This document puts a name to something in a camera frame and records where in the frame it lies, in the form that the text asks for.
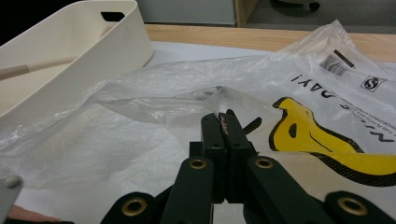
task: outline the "yellow cartoon character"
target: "yellow cartoon character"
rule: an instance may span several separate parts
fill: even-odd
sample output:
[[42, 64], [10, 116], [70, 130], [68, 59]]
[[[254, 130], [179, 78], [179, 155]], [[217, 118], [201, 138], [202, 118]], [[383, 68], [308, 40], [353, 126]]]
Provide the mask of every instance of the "yellow cartoon character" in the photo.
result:
[[291, 98], [281, 98], [273, 107], [282, 109], [283, 116], [269, 137], [272, 150], [310, 153], [363, 185], [396, 185], [396, 156], [364, 153], [352, 139], [321, 127], [310, 109]]

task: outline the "gray carpet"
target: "gray carpet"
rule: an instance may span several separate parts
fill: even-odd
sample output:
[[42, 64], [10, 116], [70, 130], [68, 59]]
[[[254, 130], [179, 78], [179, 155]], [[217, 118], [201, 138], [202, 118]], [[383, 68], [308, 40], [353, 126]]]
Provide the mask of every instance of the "gray carpet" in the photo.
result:
[[318, 0], [320, 8], [259, 0], [247, 28], [313, 31], [339, 20], [349, 33], [396, 34], [396, 0]]

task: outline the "plastic packaging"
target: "plastic packaging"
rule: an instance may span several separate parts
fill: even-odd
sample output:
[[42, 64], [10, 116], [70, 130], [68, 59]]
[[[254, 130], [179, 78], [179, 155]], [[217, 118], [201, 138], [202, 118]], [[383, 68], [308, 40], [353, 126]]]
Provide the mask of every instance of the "plastic packaging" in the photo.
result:
[[[351, 191], [396, 218], [392, 72], [334, 21], [268, 56], [165, 63], [101, 83], [51, 123], [1, 131], [0, 167], [25, 180], [21, 203], [99, 223], [120, 196], [172, 185], [201, 117], [231, 109], [243, 127], [262, 119], [248, 140], [310, 195]], [[215, 223], [241, 223], [233, 209], [217, 205]]]

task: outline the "crumpled plastic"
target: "crumpled plastic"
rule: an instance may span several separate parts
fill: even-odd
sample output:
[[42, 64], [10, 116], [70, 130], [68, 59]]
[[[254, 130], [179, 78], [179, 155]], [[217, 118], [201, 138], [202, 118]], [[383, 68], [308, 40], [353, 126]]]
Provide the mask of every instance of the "crumpled plastic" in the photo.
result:
[[[395, 81], [334, 21], [270, 55], [164, 63], [99, 83], [62, 115], [1, 131], [0, 175], [23, 178], [26, 206], [100, 223], [120, 196], [171, 186], [201, 118], [231, 109], [242, 127], [262, 119], [247, 139], [310, 195], [348, 190], [395, 217]], [[215, 206], [215, 223], [243, 221], [240, 204]]]

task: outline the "white plastic container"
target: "white plastic container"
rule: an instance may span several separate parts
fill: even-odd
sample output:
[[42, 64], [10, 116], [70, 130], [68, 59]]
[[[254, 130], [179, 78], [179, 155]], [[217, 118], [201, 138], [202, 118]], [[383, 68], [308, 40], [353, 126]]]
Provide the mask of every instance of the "white plastic container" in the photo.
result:
[[[105, 20], [103, 12], [123, 18]], [[0, 127], [70, 109], [92, 85], [142, 67], [152, 53], [136, 1], [64, 7], [0, 47], [0, 70], [38, 69], [0, 81]], [[63, 65], [40, 67], [59, 60]]]

